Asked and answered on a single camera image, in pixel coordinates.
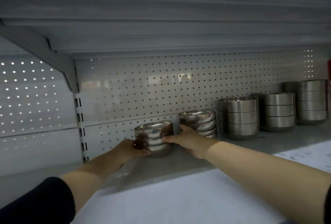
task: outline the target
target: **shelf bracket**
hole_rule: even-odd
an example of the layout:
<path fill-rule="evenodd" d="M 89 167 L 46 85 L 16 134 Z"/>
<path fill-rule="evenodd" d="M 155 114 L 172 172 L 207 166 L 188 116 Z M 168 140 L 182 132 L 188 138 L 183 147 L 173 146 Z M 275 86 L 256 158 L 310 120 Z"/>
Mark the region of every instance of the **shelf bracket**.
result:
<path fill-rule="evenodd" d="M 0 21 L 0 36 L 60 71 L 73 93 L 78 93 L 74 61 L 69 55 L 53 52 L 47 39 L 30 28 L 6 26 Z"/>

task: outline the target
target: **person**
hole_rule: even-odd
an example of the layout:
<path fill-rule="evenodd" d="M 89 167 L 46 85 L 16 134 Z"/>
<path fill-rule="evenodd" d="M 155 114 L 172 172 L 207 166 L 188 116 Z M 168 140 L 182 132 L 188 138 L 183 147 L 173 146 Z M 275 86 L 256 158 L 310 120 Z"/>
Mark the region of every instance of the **person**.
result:
<path fill-rule="evenodd" d="M 204 137 L 187 126 L 163 137 L 206 159 L 298 223 L 331 223 L 331 174 L 277 156 Z M 0 210 L 0 223 L 70 223 L 107 176 L 128 161 L 150 154 L 123 140 L 113 150 L 59 178 L 47 178 Z"/>

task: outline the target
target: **stack of cylindrical bowls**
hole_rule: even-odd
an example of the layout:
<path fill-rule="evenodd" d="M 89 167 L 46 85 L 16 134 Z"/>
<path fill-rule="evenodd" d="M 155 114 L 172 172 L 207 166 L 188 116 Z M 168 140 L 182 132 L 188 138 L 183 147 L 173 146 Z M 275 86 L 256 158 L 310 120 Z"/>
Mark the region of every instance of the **stack of cylindrical bowls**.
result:
<path fill-rule="evenodd" d="M 302 80 L 283 83 L 284 91 L 296 93 L 296 123 L 316 125 L 328 117 L 328 82 L 322 80 Z"/>
<path fill-rule="evenodd" d="M 260 128 L 284 132 L 295 125 L 294 92 L 262 92 L 253 94 L 259 99 Z"/>
<path fill-rule="evenodd" d="M 180 113 L 178 117 L 181 125 L 189 126 L 208 138 L 217 138 L 216 113 L 214 110 L 186 111 Z"/>
<path fill-rule="evenodd" d="M 134 134 L 137 149 L 147 149 L 152 152 L 147 156 L 148 158 L 161 158 L 172 150 L 171 144 L 162 140 L 164 136 L 173 135 L 171 121 L 157 121 L 137 126 Z"/>
<path fill-rule="evenodd" d="M 255 138 L 259 132 L 258 99 L 229 97 L 218 101 L 220 131 L 234 140 Z"/>

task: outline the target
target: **person's right hand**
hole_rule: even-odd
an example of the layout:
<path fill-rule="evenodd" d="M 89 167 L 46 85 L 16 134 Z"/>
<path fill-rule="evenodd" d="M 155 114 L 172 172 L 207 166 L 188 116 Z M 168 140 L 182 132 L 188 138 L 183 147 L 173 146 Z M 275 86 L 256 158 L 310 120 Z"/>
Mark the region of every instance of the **person's right hand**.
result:
<path fill-rule="evenodd" d="M 183 133 L 176 136 L 163 137 L 162 140 L 168 143 L 176 143 L 186 148 L 186 151 L 199 159 L 206 158 L 208 149 L 218 141 L 212 138 L 207 138 L 197 133 L 192 128 L 180 125 Z"/>

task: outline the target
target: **dark sleeve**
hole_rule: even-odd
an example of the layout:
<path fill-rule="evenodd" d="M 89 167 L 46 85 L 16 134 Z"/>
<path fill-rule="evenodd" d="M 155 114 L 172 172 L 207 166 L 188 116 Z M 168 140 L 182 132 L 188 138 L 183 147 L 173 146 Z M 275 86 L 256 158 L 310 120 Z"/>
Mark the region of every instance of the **dark sleeve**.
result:
<path fill-rule="evenodd" d="M 325 198 L 324 223 L 331 224 L 331 186 Z"/>
<path fill-rule="evenodd" d="M 68 185 L 60 178 L 50 177 L 0 209 L 0 223 L 68 224 L 75 214 L 75 202 Z"/>

